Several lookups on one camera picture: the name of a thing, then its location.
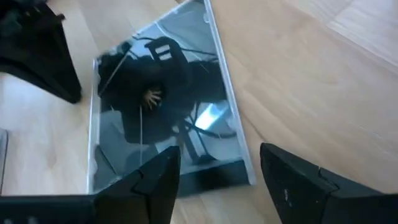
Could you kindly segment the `clear jewel case black tray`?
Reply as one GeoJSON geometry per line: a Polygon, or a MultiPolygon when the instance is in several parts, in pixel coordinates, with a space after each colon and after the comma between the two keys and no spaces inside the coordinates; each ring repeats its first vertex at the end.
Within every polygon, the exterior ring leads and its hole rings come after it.
{"type": "Polygon", "coordinates": [[[88,190],[180,149],[178,195],[256,175],[210,0],[186,0],[93,62],[88,190]]]}

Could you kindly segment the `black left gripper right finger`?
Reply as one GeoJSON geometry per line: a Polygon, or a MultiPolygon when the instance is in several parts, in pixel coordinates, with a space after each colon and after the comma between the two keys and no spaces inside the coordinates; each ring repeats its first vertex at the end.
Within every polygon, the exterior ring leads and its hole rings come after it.
{"type": "Polygon", "coordinates": [[[261,169],[283,224],[380,224],[377,190],[262,143],[261,169]]]}

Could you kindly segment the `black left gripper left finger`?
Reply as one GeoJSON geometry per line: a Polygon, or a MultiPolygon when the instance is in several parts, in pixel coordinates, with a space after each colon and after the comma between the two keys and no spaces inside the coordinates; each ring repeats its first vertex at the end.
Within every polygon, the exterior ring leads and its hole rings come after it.
{"type": "Polygon", "coordinates": [[[96,194],[93,224],[170,224],[180,180],[180,148],[170,146],[96,194]]]}

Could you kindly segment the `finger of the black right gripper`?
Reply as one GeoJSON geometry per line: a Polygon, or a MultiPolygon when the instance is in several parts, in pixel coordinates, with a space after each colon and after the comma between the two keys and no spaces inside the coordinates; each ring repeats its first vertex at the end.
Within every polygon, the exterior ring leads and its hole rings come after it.
{"type": "Polygon", "coordinates": [[[75,104],[81,85],[63,29],[47,0],[0,0],[0,72],[75,104]]]}

